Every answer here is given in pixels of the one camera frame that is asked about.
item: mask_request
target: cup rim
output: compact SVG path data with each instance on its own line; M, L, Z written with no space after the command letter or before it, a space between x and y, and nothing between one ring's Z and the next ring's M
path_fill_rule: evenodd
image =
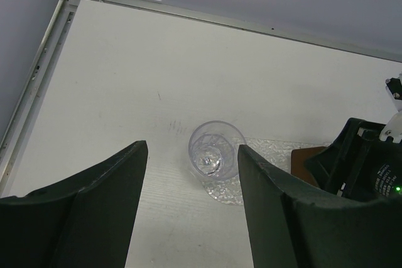
M189 156L190 156L190 150L191 150L191 146L192 146L191 142L192 142L192 140L193 140L194 134L195 134L199 129L201 129L202 127L204 127L204 126L206 126L206 125L208 125L208 124L224 124L224 125L227 125L227 126L233 128L233 129L239 134L240 138L242 139L242 143L240 143L240 144L246 144L246 143L247 143L247 142L246 142L246 138L243 136L242 132L240 132L240 130L239 130L238 128L236 128L235 126L233 126L232 124L230 124L230 123L228 123L228 122L224 122L224 121L208 121L208 122L204 122L203 124L199 125L199 126L193 131L193 133L191 134L190 140L188 141L188 155L189 155ZM223 177L223 178L221 178L221 179L215 179L215 178L213 178L213 177L208 177L208 176L206 176L205 174L202 174L202 173L199 171L199 169L197 168L197 165L191 160L191 157L190 157L190 161L191 161L191 164L193 165L193 167L195 168L195 170L198 172L199 176L203 177L203 178L206 179L206 180L224 181L224 180L228 180L228 179L232 178L232 177L228 177L228 178Z

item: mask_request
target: bubble wrap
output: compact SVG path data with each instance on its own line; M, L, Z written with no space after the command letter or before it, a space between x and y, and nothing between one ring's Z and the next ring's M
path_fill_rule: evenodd
M267 139L246 139L247 145L279 169L290 173L290 154L294 149L328 146L329 144L306 144L291 141L270 141ZM207 193L215 200L230 204L243 205L239 176L225 181L202 182Z

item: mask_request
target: clear plastic cup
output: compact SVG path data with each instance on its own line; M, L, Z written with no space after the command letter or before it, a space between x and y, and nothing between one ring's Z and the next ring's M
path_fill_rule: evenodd
M188 155L196 177L223 181L239 174L237 151L246 144L244 136L227 122L210 121L191 135Z

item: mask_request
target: metal frame edge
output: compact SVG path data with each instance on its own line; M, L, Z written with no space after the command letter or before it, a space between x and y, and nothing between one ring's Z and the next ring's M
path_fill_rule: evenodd
M152 11L155 13L168 14L171 16L177 16L186 19L192 19L196 21L206 22L210 24L216 24L220 26L226 26L235 29L241 29L253 33L259 33L263 35L274 36L277 38L293 40L297 42L307 43L311 45L322 46L335 50L347 51L349 53L356 53L359 55L371 56L374 58L385 59L389 61L402 62L401 53L391 53L374 48L365 48L358 45L341 43L338 41L332 41L325 38L319 38L316 36L308 35L305 33L291 33L287 31L281 31L273 29L265 25L257 23L251 23L247 21L241 21L222 16L201 13L198 11L191 11L189 9L178 8L163 4L161 0L93 0L102 3L117 4L120 6L126 6L129 8L142 9L146 11Z
M27 133L38 115L79 0L59 0L33 60L23 93L0 144L0 196L3 195Z

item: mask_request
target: white table surface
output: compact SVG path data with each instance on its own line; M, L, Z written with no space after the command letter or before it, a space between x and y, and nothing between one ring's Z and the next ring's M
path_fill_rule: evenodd
M246 137L332 141L349 117L386 123L400 63L82 1L6 195L23 196L145 139L127 267L252 267L244 208L211 199L187 143L209 120Z

